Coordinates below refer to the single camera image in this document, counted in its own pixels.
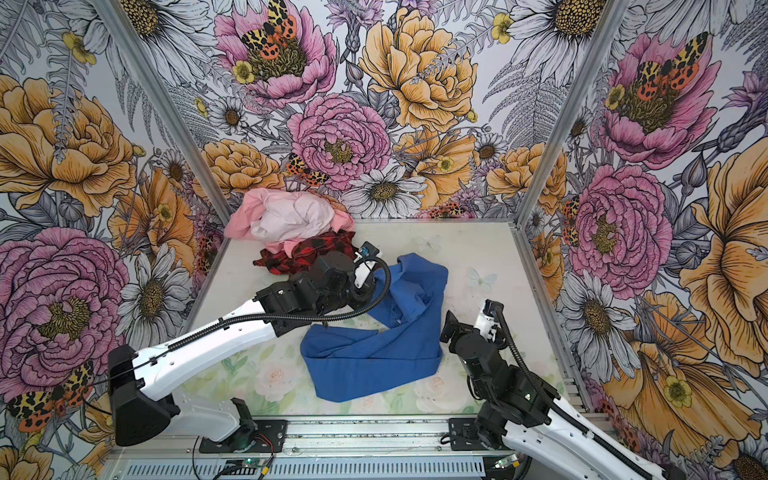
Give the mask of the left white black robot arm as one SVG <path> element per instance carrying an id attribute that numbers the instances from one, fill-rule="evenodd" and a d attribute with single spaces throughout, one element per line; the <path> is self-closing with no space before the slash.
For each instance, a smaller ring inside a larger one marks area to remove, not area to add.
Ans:
<path id="1" fill-rule="evenodd" d="M 257 427 L 244 400 L 219 403 L 181 386 L 201 371 L 257 344 L 337 310 L 369 304 L 376 288 L 373 259 L 340 252 L 259 290 L 241 306 L 176 339 L 108 355 L 108 395 L 115 442 L 136 446 L 162 434 L 202 437 L 231 451 L 255 441 Z"/>

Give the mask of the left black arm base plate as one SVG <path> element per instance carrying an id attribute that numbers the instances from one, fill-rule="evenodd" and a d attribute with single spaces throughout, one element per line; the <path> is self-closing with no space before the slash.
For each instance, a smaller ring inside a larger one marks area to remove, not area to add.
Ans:
<path id="1" fill-rule="evenodd" d="M 280 453 L 287 437 L 288 422 L 256 419 L 239 427 L 225 440 L 203 438 L 198 450 L 202 454 Z"/>

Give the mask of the blue cloth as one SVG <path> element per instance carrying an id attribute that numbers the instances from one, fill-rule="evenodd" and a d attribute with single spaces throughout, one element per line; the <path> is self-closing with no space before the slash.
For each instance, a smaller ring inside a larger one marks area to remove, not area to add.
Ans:
<path id="1" fill-rule="evenodd" d="M 411 253 L 390 272 L 389 291 L 369 312 L 382 330 L 313 325 L 306 332 L 300 352 L 317 397 L 347 402 L 437 372 L 449 270 Z"/>

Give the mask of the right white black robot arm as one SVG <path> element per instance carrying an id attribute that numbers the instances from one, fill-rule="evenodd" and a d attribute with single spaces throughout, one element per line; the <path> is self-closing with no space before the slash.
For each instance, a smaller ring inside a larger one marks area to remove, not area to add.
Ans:
<path id="1" fill-rule="evenodd" d="M 525 454 L 569 479 L 684 479 L 627 449 L 530 371 L 512 339 L 503 305 L 490 301 L 470 325 L 445 315 L 440 341 L 456 355 L 470 394 L 482 402 L 476 440 L 489 450 Z"/>

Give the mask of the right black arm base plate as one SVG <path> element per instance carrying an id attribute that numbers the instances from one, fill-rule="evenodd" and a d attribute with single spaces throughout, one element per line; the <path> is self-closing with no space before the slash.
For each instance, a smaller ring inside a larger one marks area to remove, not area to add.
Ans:
<path id="1" fill-rule="evenodd" d="M 452 417 L 447 423 L 448 431 L 441 437 L 440 443 L 448 445 L 452 451 L 508 450 L 500 437 L 480 427 L 474 418 Z"/>

